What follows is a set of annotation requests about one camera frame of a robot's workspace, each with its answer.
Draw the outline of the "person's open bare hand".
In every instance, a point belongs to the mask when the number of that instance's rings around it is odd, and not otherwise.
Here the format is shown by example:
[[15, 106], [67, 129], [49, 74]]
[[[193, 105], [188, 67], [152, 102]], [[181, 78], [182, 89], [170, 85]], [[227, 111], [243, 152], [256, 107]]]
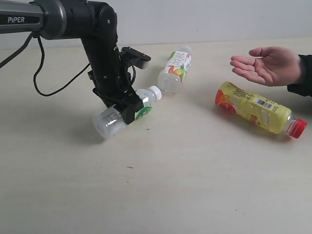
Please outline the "person's open bare hand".
[[232, 72], [260, 85], [275, 87], [296, 83], [300, 77], [299, 55], [284, 47], [258, 47], [249, 56], [232, 56]]

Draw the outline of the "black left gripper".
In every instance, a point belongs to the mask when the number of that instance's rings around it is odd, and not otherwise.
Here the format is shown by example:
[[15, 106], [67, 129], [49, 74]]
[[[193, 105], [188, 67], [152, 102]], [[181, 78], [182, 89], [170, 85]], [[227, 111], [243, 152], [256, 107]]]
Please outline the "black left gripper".
[[120, 65], [116, 70], [111, 65], [91, 66], [88, 76], [95, 86], [93, 92], [106, 107], [126, 106], [121, 115], [125, 124], [131, 124], [135, 114], [144, 107], [142, 99], [132, 88], [136, 78], [134, 66]]

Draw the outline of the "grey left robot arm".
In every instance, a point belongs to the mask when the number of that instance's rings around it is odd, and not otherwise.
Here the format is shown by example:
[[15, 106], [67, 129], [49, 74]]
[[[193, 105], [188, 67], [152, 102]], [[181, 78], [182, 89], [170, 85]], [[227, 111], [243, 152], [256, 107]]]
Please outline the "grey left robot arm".
[[29, 33], [25, 43], [1, 66], [19, 55], [33, 38], [81, 40], [93, 92], [107, 107], [114, 107], [126, 124], [132, 123], [136, 112], [143, 108], [132, 87], [136, 72], [128, 69], [145, 69], [151, 58], [131, 47], [117, 47], [117, 14], [109, 4], [90, 0], [3, 0], [0, 32]]

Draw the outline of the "black sleeved forearm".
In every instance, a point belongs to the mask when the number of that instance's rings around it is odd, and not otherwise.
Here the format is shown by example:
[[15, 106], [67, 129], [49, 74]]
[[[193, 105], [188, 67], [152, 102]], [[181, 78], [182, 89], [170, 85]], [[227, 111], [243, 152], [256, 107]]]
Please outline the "black sleeved forearm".
[[288, 92], [303, 97], [312, 96], [312, 56], [299, 55], [300, 77], [299, 80], [287, 86]]

